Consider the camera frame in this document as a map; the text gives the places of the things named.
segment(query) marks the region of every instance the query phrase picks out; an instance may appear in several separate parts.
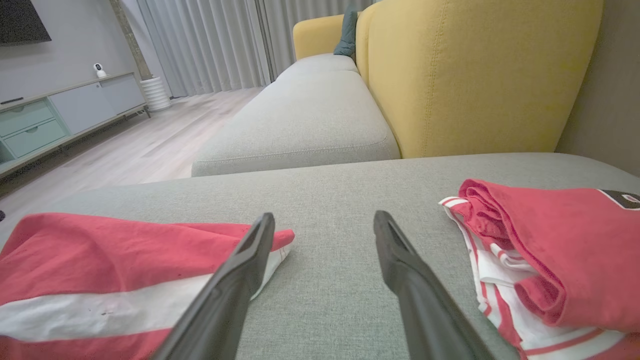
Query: throw pillow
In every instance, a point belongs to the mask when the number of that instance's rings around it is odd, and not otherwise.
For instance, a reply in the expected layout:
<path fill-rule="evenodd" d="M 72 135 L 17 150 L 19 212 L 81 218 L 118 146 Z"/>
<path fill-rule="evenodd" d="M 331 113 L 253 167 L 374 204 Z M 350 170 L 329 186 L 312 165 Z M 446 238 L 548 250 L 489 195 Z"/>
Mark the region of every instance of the throw pillow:
<path fill-rule="evenodd" d="M 356 21 L 358 21 L 358 11 L 353 3 L 347 6 L 342 20 L 342 37 L 333 50 L 335 55 L 351 56 L 356 52 Z"/>

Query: light wood flooring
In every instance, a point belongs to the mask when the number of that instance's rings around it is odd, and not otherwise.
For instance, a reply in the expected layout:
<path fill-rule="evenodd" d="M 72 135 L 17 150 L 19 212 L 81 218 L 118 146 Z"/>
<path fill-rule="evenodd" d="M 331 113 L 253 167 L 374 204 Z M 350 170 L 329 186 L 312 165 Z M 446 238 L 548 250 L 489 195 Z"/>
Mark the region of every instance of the light wood flooring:
<path fill-rule="evenodd" d="M 27 171 L 0 179 L 0 241 L 28 213 L 76 192 L 191 176 L 200 146 L 262 88 L 173 100 L 48 155 Z"/>

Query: security camera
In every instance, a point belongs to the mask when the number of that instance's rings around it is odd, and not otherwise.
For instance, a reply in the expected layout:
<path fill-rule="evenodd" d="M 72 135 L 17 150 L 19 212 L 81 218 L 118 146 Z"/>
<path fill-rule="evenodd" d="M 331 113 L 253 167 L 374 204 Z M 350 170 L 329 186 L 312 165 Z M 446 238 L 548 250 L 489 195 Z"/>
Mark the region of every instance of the security camera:
<path fill-rule="evenodd" d="M 98 75 L 98 78 L 104 78 L 107 76 L 107 73 L 104 72 L 104 68 L 102 65 L 95 63 L 93 64 L 93 69 L 95 70 L 95 74 Z"/>

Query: black label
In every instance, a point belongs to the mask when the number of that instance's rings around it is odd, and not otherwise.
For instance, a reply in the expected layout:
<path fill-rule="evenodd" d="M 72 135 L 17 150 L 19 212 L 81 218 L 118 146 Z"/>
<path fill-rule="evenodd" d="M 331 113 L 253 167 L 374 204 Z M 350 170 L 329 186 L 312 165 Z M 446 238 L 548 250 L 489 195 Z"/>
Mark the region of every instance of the black label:
<path fill-rule="evenodd" d="M 623 209 L 640 210 L 640 196 L 632 193 L 617 192 L 615 190 L 601 190 L 611 200 Z"/>

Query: white curtain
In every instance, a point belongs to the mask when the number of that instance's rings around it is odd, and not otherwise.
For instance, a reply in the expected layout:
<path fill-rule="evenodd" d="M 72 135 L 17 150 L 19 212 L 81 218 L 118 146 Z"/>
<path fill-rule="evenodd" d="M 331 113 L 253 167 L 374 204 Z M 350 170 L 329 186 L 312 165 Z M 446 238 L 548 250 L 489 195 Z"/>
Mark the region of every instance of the white curtain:
<path fill-rule="evenodd" d="M 138 0 L 173 96 L 271 82 L 255 0 Z"/>
<path fill-rule="evenodd" d="M 276 78 L 296 61 L 293 26 L 302 20 L 344 13 L 349 3 L 362 11 L 374 0 L 255 0 L 262 21 L 269 67 Z"/>

